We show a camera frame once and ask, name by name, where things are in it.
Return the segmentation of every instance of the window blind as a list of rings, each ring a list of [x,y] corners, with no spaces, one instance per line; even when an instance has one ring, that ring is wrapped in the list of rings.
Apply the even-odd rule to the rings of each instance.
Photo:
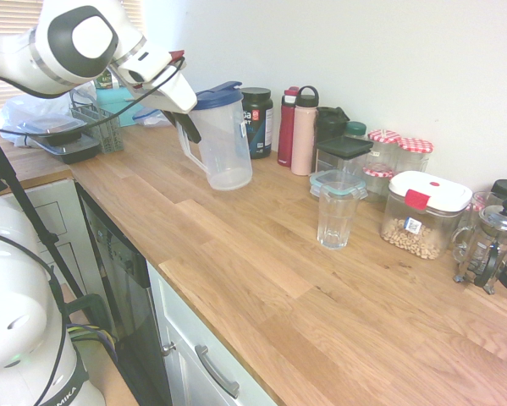
[[[142,0],[122,0],[121,3],[135,27],[146,32]],[[36,26],[41,9],[42,0],[0,0],[0,34],[21,34]],[[22,91],[0,80],[0,108],[7,99],[21,94]]]

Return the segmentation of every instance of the french press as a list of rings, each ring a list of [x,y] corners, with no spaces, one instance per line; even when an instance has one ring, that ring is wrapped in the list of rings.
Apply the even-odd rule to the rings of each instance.
[[[454,280],[473,282],[494,294],[493,285],[507,261],[507,199],[501,206],[483,208],[479,217]]]

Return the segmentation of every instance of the pink water bottle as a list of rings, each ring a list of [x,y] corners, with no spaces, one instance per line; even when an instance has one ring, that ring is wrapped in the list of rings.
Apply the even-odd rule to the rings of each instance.
[[[304,89],[310,89],[313,95],[303,95]],[[290,163],[290,171],[295,175],[306,176],[311,173],[318,105],[319,94],[315,87],[304,86],[298,91],[293,131],[293,155]]]
[[[295,127],[295,102],[298,87],[291,86],[281,98],[281,125],[279,126],[278,164],[290,167],[293,155],[293,129]]]

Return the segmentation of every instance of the dishwasher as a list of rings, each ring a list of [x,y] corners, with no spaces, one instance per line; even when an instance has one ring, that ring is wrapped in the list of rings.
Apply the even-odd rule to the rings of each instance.
[[[141,406],[171,406],[146,259],[76,184],[118,339],[117,367]]]

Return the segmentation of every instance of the teal box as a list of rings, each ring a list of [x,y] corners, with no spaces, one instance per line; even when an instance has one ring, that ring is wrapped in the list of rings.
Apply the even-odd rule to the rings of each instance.
[[[118,112],[128,106],[133,99],[133,96],[125,87],[120,87],[119,89],[96,89],[96,94],[99,107],[112,113]],[[135,124],[133,116],[142,108],[143,106],[138,103],[126,112],[121,113],[119,115],[119,126],[127,127],[128,125]]]

